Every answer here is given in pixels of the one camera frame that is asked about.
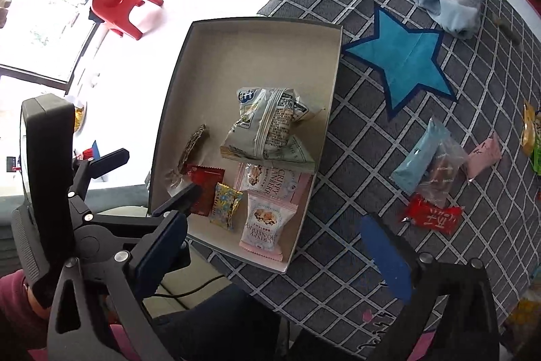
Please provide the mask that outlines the red festive candy packet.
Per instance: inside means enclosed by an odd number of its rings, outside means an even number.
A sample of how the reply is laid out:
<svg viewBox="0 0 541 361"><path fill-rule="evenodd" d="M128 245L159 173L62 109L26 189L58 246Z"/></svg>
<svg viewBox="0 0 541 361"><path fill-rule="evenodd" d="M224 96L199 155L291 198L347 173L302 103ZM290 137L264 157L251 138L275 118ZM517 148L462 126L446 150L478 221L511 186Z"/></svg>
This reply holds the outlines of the red festive candy packet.
<svg viewBox="0 0 541 361"><path fill-rule="evenodd" d="M441 234L454 234L460 223L463 209L459 206L439 208L422 196L415 194L403 214L403 222Z"/></svg>

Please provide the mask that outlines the Hello Kitty candy packet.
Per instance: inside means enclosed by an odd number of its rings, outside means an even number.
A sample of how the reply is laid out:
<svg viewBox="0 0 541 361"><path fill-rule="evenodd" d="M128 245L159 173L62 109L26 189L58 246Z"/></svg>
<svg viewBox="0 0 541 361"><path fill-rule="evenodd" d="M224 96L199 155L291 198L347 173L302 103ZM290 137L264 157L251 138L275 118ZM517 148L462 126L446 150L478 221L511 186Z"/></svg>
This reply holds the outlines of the Hello Kitty candy packet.
<svg viewBox="0 0 541 361"><path fill-rule="evenodd" d="M209 220L228 231L233 230L233 216L242 201L243 193L226 184L215 185L215 199Z"/></svg>

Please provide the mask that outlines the light blue wafer bar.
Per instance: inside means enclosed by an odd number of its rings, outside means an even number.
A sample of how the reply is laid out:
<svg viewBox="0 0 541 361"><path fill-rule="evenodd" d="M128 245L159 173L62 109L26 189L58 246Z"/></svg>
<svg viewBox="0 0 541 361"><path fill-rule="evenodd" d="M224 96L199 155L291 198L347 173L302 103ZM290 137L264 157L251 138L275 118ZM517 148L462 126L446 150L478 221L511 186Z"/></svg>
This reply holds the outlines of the light blue wafer bar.
<svg viewBox="0 0 541 361"><path fill-rule="evenodd" d="M392 181L400 190L407 195L414 193L434 158L439 144L449 136L447 128L439 120L431 117L425 133L403 162L391 173Z"/></svg>

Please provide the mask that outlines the pink cranberry crisp packet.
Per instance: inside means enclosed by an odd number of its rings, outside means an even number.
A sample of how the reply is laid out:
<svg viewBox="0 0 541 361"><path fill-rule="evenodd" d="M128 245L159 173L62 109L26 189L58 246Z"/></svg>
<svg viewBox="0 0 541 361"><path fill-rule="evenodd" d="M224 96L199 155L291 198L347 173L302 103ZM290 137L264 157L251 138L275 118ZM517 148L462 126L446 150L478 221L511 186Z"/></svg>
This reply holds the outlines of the pink cranberry crisp packet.
<svg viewBox="0 0 541 361"><path fill-rule="evenodd" d="M234 188L257 191L274 199L299 204L311 179L312 176L307 173L241 163Z"/></svg>

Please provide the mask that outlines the beige foil snack bag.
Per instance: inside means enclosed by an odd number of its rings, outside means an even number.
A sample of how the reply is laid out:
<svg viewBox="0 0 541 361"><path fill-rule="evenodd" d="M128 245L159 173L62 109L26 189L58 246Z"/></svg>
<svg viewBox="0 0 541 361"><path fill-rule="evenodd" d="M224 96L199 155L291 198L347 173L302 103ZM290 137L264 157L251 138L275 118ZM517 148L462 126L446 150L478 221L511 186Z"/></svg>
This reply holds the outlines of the beige foil snack bag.
<svg viewBox="0 0 541 361"><path fill-rule="evenodd" d="M292 88L243 87L237 90L239 118L220 146L223 158L313 174L315 160L299 136L298 125L321 109L307 105Z"/></svg>

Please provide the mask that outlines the brown nut bar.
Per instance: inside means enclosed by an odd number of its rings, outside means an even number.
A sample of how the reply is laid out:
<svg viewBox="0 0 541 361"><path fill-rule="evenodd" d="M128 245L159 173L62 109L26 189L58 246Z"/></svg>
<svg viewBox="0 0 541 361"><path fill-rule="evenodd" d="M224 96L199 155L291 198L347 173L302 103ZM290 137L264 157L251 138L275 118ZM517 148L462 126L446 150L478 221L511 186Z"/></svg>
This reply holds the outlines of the brown nut bar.
<svg viewBox="0 0 541 361"><path fill-rule="evenodd" d="M188 160L195 151L195 148L200 144L200 141L204 138L206 132L207 126L202 124L190 135L177 165L165 175L165 183L170 189L177 187L181 183Z"/></svg>

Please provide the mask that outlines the small red square packet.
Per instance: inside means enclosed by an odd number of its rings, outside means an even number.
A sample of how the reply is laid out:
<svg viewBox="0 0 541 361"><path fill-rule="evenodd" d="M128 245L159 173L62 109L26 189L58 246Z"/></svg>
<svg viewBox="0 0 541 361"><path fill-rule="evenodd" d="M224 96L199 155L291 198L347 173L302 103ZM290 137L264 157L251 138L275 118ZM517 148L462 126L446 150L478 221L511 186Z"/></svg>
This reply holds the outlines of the small red square packet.
<svg viewBox="0 0 541 361"><path fill-rule="evenodd" d="M193 215L207 217L211 212L215 200L215 186L222 183L225 170L202 165L189 165L187 176L190 181L201 188L201 194L191 207Z"/></svg>

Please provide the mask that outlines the clear plastic chocolate packet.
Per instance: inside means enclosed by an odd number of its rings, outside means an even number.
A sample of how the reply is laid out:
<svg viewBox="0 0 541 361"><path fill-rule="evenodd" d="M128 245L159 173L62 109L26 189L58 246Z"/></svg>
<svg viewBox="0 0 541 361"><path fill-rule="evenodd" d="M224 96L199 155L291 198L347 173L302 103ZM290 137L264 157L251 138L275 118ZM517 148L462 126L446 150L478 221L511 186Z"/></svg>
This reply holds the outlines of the clear plastic chocolate packet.
<svg viewBox="0 0 541 361"><path fill-rule="evenodd" d="M425 176L415 191L438 208L446 204L447 195L468 154L451 136L443 139L434 153Z"/></svg>

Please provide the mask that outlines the pink snack packet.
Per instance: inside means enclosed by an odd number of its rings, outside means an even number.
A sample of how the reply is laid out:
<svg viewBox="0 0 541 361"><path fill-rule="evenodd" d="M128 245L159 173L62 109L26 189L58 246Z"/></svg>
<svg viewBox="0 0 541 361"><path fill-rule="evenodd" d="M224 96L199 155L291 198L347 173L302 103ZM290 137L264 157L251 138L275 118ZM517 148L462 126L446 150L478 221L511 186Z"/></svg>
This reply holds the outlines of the pink snack packet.
<svg viewBox="0 0 541 361"><path fill-rule="evenodd" d="M466 176L472 182L482 171L492 167L501 159L500 139L492 132L483 142L469 153L466 163Z"/></svg>

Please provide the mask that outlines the grey shallow cardboard box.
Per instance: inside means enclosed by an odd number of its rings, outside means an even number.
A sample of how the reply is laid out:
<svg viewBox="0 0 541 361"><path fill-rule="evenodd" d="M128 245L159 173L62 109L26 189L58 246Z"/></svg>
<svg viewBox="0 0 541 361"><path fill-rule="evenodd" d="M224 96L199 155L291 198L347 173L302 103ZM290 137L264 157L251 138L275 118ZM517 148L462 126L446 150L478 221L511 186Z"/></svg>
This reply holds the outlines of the grey shallow cardboard box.
<svg viewBox="0 0 541 361"><path fill-rule="evenodd" d="M150 175L163 205L192 164L242 194L231 225L192 215L192 239L274 273L289 268L326 141L342 32L264 17L194 22L173 70Z"/></svg>

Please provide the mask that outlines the yellow green snack packet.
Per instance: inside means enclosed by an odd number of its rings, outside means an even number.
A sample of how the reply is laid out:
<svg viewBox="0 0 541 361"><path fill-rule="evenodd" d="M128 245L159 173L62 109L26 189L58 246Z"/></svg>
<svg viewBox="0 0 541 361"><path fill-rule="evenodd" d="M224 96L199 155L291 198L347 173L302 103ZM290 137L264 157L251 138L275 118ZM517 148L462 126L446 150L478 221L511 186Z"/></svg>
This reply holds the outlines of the yellow green snack packet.
<svg viewBox="0 0 541 361"><path fill-rule="evenodd" d="M540 112L537 112L529 102L524 101L521 147L537 176L540 175L541 171L540 131Z"/></svg>

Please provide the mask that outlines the red plastic stool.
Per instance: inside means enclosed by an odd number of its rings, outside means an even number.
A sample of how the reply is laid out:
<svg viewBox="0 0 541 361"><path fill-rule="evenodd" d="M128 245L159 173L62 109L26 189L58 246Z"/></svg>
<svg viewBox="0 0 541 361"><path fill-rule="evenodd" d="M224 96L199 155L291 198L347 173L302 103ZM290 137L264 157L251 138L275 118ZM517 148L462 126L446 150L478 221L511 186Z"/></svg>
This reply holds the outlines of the red plastic stool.
<svg viewBox="0 0 541 361"><path fill-rule="evenodd" d="M91 9L120 37L129 35L139 40L143 33L130 21L129 15L134 7L141 7L146 1L157 6L164 3L163 0L92 0Z"/></svg>

